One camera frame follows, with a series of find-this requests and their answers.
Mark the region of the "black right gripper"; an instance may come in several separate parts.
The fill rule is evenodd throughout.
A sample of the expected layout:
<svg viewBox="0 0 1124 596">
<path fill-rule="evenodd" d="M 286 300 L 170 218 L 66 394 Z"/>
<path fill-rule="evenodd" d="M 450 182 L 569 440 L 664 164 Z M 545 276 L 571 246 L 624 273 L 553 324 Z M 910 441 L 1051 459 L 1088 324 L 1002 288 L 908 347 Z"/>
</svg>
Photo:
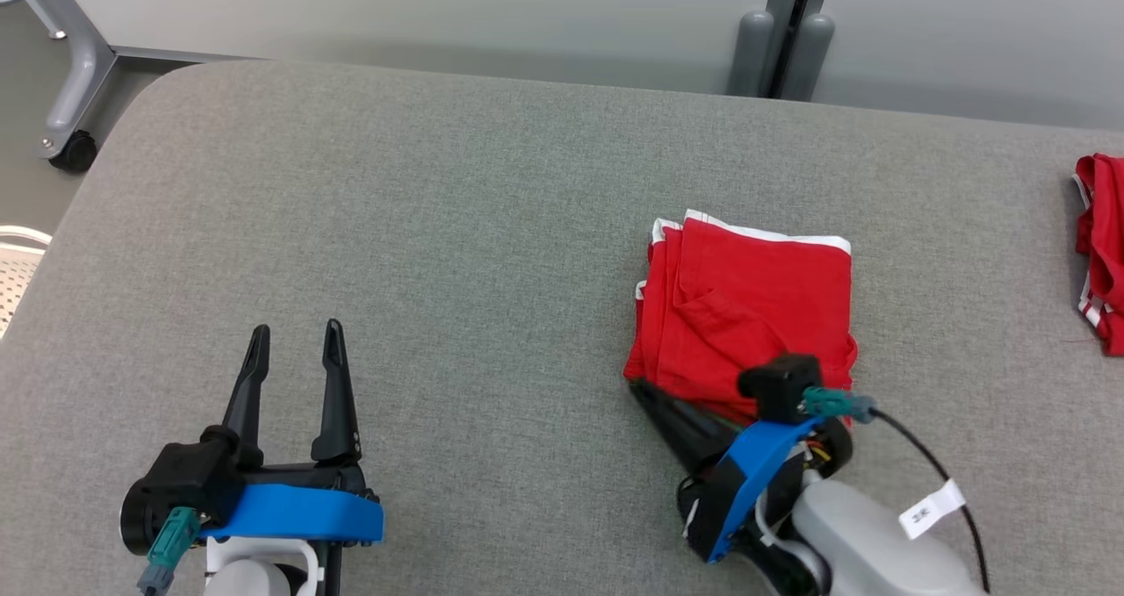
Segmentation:
<svg viewBox="0 0 1124 596">
<path fill-rule="evenodd" d="M 629 392 L 688 473 L 677 507 L 685 540 L 705 563 L 734 552 L 763 557 L 763 536 L 785 529 L 810 475 L 828 478 L 854 452 L 846 421 L 741 428 L 654 383 L 636 381 Z"/>
</svg>

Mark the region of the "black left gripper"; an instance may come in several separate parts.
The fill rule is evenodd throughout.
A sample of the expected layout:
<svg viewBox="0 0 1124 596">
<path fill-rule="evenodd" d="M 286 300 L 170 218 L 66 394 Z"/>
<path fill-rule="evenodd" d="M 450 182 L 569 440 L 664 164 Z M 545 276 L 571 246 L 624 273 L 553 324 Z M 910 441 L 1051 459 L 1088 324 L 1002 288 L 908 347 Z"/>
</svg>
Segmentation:
<svg viewBox="0 0 1124 596">
<path fill-rule="evenodd" d="M 269 360 L 270 328 L 262 324 L 250 335 L 223 419 L 224 427 L 238 436 L 235 460 L 245 470 L 235 484 L 241 503 L 228 502 L 227 480 L 189 484 L 183 493 L 166 493 L 145 476 L 126 493 L 121 508 L 123 543 L 133 556 L 148 552 L 171 512 L 181 506 L 192 508 L 202 525 L 198 542 L 233 536 L 345 547 L 380 542 L 381 499 L 357 463 L 362 446 L 341 320 L 327 320 L 321 344 L 326 381 L 321 431 L 312 440 L 316 463 L 263 466 L 257 437 Z"/>
</svg>

